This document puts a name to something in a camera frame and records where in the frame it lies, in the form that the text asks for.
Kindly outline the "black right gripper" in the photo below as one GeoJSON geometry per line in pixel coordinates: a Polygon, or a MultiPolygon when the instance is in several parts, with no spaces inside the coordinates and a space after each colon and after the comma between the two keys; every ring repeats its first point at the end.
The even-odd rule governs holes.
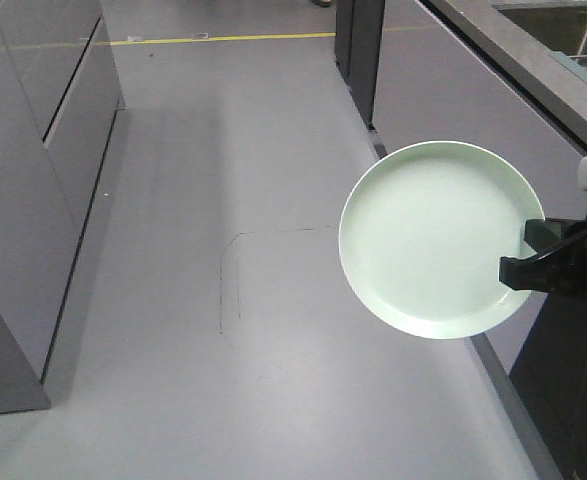
{"type": "Polygon", "coordinates": [[[578,234],[585,229],[587,218],[527,220],[524,242],[541,251],[526,259],[502,257],[499,281],[516,291],[587,292],[587,234],[578,234]]]}

